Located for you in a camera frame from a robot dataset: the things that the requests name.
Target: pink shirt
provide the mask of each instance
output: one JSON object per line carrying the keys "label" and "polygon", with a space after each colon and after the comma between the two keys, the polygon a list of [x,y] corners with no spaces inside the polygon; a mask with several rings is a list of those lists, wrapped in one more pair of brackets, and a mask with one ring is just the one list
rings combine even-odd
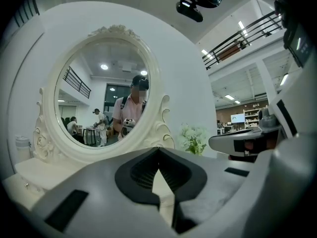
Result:
{"label": "pink shirt", "polygon": [[[115,101],[112,118],[121,120],[121,124],[123,124],[125,119],[133,119],[136,124],[142,115],[143,100],[140,100],[139,103],[135,104],[131,98],[131,95],[129,95],[127,101],[125,102],[124,108],[121,109],[120,106],[122,100],[123,98],[119,98]],[[118,139],[122,139],[121,133],[119,133]]]}

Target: display screen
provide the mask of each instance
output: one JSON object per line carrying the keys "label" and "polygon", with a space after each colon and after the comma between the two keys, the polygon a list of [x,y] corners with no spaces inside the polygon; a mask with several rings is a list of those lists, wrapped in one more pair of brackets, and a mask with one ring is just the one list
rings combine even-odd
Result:
{"label": "display screen", "polygon": [[231,115],[231,122],[245,122],[244,114]]}

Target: ornate mirror frame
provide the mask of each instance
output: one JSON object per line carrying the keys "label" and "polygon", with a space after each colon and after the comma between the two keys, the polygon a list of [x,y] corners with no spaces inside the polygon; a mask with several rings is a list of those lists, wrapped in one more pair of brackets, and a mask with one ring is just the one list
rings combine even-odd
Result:
{"label": "ornate mirror frame", "polygon": [[[139,55],[150,73],[151,88],[147,107],[132,132],[113,145],[93,148],[79,144],[71,136],[67,136],[63,125],[60,126],[56,83],[61,80],[59,79],[61,71],[71,63],[71,57],[77,51],[91,42],[107,38],[125,40],[140,51]],[[42,102],[38,102],[40,115],[36,122],[33,140],[36,156],[45,162],[56,163],[69,157],[88,164],[147,147],[174,148],[174,141],[165,123],[165,116],[169,112],[167,107],[169,96],[163,93],[161,70],[157,59],[150,47],[125,26],[102,27],[75,44],[71,50],[63,53],[53,66],[47,87],[41,88],[40,93]]]}

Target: white column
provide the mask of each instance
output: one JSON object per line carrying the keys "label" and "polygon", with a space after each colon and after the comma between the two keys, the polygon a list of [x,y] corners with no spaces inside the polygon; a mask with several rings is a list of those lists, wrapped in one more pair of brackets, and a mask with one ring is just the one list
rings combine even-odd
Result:
{"label": "white column", "polygon": [[263,60],[257,61],[256,64],[257,64],[257,67],[259,69],[262,81],[263,81],[263,85],[264,85],[264,88],[266,91],[268,103],[270,103],[272,100],[274,100],[274,98],[277,95],[272,78],[271,78]]}

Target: oval mirror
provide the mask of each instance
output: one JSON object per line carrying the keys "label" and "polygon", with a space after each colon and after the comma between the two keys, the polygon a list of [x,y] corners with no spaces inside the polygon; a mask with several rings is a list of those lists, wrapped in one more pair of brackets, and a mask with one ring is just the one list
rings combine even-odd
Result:
{"label": "oval mirror", "polygon": [[77,51],[59,75],[55,113],[63,133],[85,147],[124,139],[140,120],[150,75],[133,44],[99,39]]}

